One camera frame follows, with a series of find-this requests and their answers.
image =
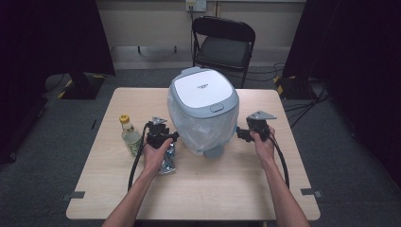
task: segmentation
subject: forearm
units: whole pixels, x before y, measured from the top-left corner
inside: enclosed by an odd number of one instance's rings
[[[102,226],[133,226],[152,179],[152,174],[143,171]]]
[[[303,210],[287,188],[277,164],[273,160],[266,161],[263,169],[268,179],[278,226],[309,226]]]

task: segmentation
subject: person's right hand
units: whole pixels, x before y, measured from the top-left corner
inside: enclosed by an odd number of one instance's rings
[[[150,144],[145,144],[144,156],[145,156],[145,166],[144,171],[147,171],[154,177],[159,171],[163,160],[165,159],[166,149],[173,142],[173,139],[168,138],[159,148],[154,148]]]
[[[269,126],[270,138],[274,138],[275,129]],[[254,140],[254,148],[256,150],[257,157],[262,166],[265,166],[268,162],[274,162],[274,144],[268,138],[265,142],[260,139],[259,133],[255,131],[250,132],[251,137]]]

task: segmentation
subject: person's left hand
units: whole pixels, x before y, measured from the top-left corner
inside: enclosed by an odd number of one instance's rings
[[[151,174],[152,177],[156,176],[156,173],[159,171],[160,166],[162,165],[163,160],[165,159],[165,153],[170,144],[173,142],[173,139],[168,138],[159,148],[153,148],[151,145],[146,144],[144,147],[144,155],[145,155],[145,167],[144,171],[147,171]]]

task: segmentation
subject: bottle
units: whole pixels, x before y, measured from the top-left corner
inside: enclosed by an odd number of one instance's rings
[[[124,140],[124,143],[127,146],[128,151],[132,154],[133,157],[136,157],[138,154],[139,146],[141,144],[141,134],[133,127],[130,122],[130,117],[126,114],[120,116],[121,127],[123,132],[121,133],[121,137]]]

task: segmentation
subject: black cable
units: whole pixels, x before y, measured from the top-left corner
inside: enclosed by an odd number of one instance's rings
[[[290,126],[291,128],[293,128],[293,127],[295,126],[295,124],[297,124],[297,123],[300,121],[300,119],[301,119],[310,109],[312,109],[312,107],[316,106],[317,103],[322,102],[322,101],[324,101],[324,100],[326,100],[326,99],[328,98],[328,96],[322,98],[322,97],[323,97],[323,92],[325,91],[325,89],[326,89],[326,87],[324,86],[323,89],[321,90],[321,93],[320,93],[319,96],[316,98],[316,100],[313,100],[313,101],[311,101],[309,104],[307,104],[307,105],[305,106],[305,109],[304,109],[304,110],[302,110],[301,112],[299,112],[299,113],[297,113],[297,114],[295,114],[295,115],[292,115],[291,117],[288,118],[288,120],[290,120],[290,118],[292,118],[293,116],[296,116],[296,115],[299,115],[299,114],[300,114],[300,116],[298,117],[298,119],[296,119],[295,122],[293,122],[293,123],[291,124],[291,126]]]
[[[310,105],[310,102],[306,103],[306,104],[301,104],[300,103],[300,104],[289,105],[289,106],[284,107],[284,109],[288,108],[288,107],[294,107],[292,109],[285,110],[285,112],[290,112],[290,111],[295,111],[295,110],[298,110],[298,109],[306,108],[308,105]]]
[[[59,86],[60,83],[62,82],[62,79],[64,79],[64,76],[65,76],[65,74],[63,73],[59,82],[57,82],[56,85],[54,85],[52,88],[48,89],[47,92],[49,93],[49,92],[53,91],[55,88],[57,88],[57,86]]]
[[[270,81],[272,79],[275,79],[278,77],[278,72],[283,71],[283,69],[277,69],[276,65],[277,64],[283,64],[282,62],[276,63],[273,67],[274,70],[273,71],[266,71],[266,72],[252,72],[252,71],[248,71],[248,74],[270,74],[270,73],[274,73],[273,77],[267,78],[267,79],[249,79],[249,78],[245,78],[245,80],[248,81],[258,81],[258,82],[267,82]],[[228,71],[223,71],[221,70],[221,72],[224,74],[224,76],[229,76],[229,77],[233,77],[233,78],[237,78],[237,79],[242,79],[242,76],[237,76],[237,75],[233,75],[233,74],[229,74],[227,73]]]
[[[191,58],[192,58],[192,61],[194,60],[194,52],[193,52],[193,49],[192,49],[192,45],[193,45],[193,41],[192,41],[192,36],[193,36],[193,29],[192,29],[192,25],[194,24],[194,9],[193,9],[193,7],[192,6],[190,6],[189,7],[189,14],[191,15],[191,43],[190,43],[190,45],[189,45],[189,48],[191,48]]]
[[[273,134],[271,134],[271,135],[273,136],[273,138],[269,137],[269,139],[272,141],[272,143],[274,144],[274,146],[277,149],[277,153],[278,153],[278,156],[280,157],[281,165],[283,166],[283,170],[284,170],[284,179],[285,179],[287,187],[289,188],[289,176],[288,176],[288,168],[287,168],[286,159],[284,158],[284,154],[280,150],[280,147],[278,146],[278,143],[277,143],[276,139],[274,138],[274,135]]]
[[[253,129],[256,129],[256,131],[258,133],[263,133],[264,135],[266,135],[274,144],[274,147],[277,149],[278,156],[280,157],[281,165],[283,166],[284,179],[285,179],[286,185],[289,188],[289,176],[288,176],[288,168],[287,168],[286,159],[284,158],[284,154],[280,150],[280,147],[278,146],[278,143],[275,140],[274,135],[270,131],[269,131],[269,134],[266,134],[264,129],[260,129],[258,126],[254,125],[254,124],[251,124],[250,127]]]
[[[215,17],[218,17],[218,2],[215,3],[216,3]]]
[[[148,127],[148,123],[145,124],[144,130],[142,132],[141,143],[139,144],[139,149],[138,149],[138,152],[136,153],[135,161],[133,162],[133,165],[132,165],[130,179],[128,180],[128,190],[129,191],[132,186],[133,175],[135,174],[136,166],[138,166],[139,158],[141,157],[144,146],[146,145],[146,144],[144,144],[144,139],[145,139],[145,132],[147,130],[147,127]]]

